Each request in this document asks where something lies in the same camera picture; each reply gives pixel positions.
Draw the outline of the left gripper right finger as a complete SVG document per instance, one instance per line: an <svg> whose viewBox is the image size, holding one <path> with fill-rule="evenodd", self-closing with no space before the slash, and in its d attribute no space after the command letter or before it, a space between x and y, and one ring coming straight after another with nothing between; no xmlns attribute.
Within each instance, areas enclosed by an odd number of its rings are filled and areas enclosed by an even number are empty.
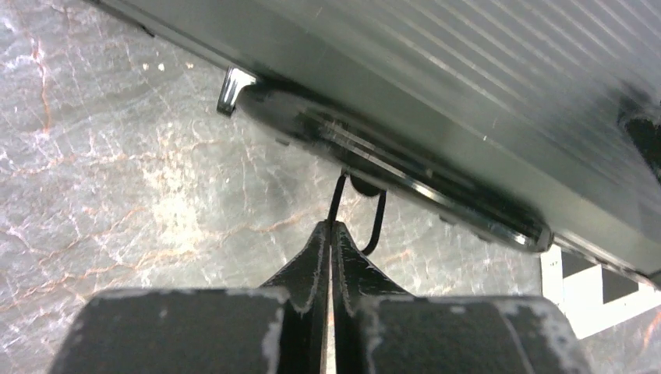
<svg viewBox="0 0 661 374"><path fill-rule="evenodd" d="M340 373L588 373L567 318L539 296L410 294L334 225L332 280Z"/></svg>

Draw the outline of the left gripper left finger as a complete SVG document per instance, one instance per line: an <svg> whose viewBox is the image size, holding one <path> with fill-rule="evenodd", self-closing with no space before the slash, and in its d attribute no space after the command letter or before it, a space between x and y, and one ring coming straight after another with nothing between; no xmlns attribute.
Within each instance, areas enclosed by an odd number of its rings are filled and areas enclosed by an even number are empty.
<svg viewBox="0 0 661 374"><path fill-rule="evenodd" d="M123 288L75 318L53 373L322 373L329 229L257 288Z"/></svg>

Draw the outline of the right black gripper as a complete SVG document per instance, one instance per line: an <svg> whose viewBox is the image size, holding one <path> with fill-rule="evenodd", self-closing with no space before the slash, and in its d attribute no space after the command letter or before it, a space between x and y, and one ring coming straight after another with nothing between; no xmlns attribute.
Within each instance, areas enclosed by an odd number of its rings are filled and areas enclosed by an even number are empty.
<svg viewBox="0 0 661 374"><path fill-rule="evenodd" d="M645 93L620 100L617 124L628 135L647 167L660 180L660 102Z"/></svg>

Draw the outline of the black poker set case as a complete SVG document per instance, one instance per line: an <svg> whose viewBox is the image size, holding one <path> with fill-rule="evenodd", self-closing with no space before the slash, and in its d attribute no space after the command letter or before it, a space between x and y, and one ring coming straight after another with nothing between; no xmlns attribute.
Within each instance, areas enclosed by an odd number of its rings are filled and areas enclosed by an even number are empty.
<svg viewBox="0 0 661 374"><path fill-rule="evenodd" d="M617 124L660 102L657 1L99 1L227 66L217 108L523 252L660 284L660 180Z"/></svg>

